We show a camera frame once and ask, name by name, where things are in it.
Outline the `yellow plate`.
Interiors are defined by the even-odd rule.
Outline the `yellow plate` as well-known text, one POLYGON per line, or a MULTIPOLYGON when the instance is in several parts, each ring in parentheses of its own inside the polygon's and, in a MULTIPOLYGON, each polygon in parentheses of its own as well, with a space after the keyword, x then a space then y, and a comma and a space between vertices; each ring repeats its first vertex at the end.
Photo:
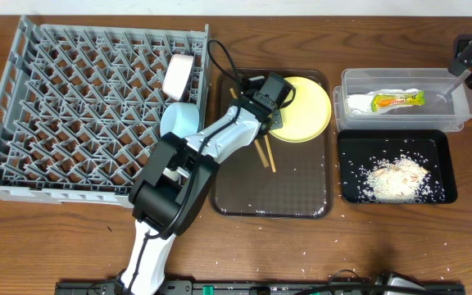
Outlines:
POLYGON ((329 95, 311 79, 291 76, 286 80, 296 93, 288 95, 290 104, 280 110, 282 127, 270 129, 270 134, 288 143, 312 140, 329 124, 332 114, 329 95))

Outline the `wooden chopstick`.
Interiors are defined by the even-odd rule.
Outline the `wooden chopstick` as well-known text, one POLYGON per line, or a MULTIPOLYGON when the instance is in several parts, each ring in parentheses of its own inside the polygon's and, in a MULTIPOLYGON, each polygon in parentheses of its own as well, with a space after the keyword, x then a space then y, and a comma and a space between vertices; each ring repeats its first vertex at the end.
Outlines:
POLYGON ((269 140, 268 134, 264 135, 264 140, 265 140, 265 146, 266 146, 266 150, 267 150, 267 153, 268 153, 268 157, 269 157, 269 160, 270 160, 270 167, 271 167, 273 173, 276 173, 277 170, 276 170, 276 165, 275 165, 275 159, 274 159, 272 149, 271 149, 271 146, 270 146, 270 140, 269 140))
MULTIPOLYGON (((234 91, 233 88, 230 88, 230 89, 229 89, 229 92, 230 92, 230 94, 231 94, 231 96, 232 96, 233 99, 237 99, 237 98, 238 98, 238 97, 237 97, 237 94, 236 94, 236 92, 234 91)), ((259 139, 256 138, 253 143, 254 143, 254 146, 255 146, 256 151, 257 151, 257 153, 258 153, 258 156, 260 157, 260 160, 261 160, 262 165, 263 165, 264 167, 269 167, 269 166, 270 166, 270 163, 268 162, 268 160, 267 160, 267 158, 266 158, 266 155, 265 155, 265 153, 264 153, 264 150, 263 150, 263 148, 262 148, 262 146, 261 146, 261 144, 260 144, 260 142, 259 142, 259 139)))

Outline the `light blue bowl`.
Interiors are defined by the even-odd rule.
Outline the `light blue bowl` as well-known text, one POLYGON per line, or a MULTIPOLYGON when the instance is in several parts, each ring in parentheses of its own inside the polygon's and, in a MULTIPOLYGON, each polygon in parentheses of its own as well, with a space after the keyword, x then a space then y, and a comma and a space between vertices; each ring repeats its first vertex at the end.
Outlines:
POLYGON ((180 138, 198 132, 200 123, 199 110, 193 103, 171 103, 163 113, 160 123, 161 136, 173 133, 180 138))

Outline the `white plate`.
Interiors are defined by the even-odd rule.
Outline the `white plate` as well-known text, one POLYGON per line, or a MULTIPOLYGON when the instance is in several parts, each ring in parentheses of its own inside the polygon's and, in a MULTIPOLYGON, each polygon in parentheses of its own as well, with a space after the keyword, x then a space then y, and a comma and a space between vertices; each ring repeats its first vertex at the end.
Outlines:
POLYGON ((186 89, 193 69, 193 56, 175 54, 166 71, 162 91, 175 101, 179 101, 186 89))

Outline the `green snack wrapper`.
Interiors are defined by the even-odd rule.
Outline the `green snack wrapper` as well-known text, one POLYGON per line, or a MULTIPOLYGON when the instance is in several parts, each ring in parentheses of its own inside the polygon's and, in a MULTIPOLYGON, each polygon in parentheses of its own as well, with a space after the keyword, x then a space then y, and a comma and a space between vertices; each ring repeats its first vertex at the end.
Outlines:
POLYGON ((356 115, 381 115, 403 107, 423 106, 425 93, 416 88, 381 89, 365 94, 351 94, 346 98, 347 109, 356 115))

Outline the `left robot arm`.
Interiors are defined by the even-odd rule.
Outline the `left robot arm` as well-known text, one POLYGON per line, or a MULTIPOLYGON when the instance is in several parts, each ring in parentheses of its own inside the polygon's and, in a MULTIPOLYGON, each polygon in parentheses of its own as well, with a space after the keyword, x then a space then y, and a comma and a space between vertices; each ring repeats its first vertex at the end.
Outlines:
POLYGON ((129 192, 136 238, 116 293, 159 289, 172 244, 196 219, 220 164, 267 134, 275 113, 295 97, 295 87, 271 73, 255 89, 242 91, 204 130, 184 138, 172 132, 161 137, 129 192))

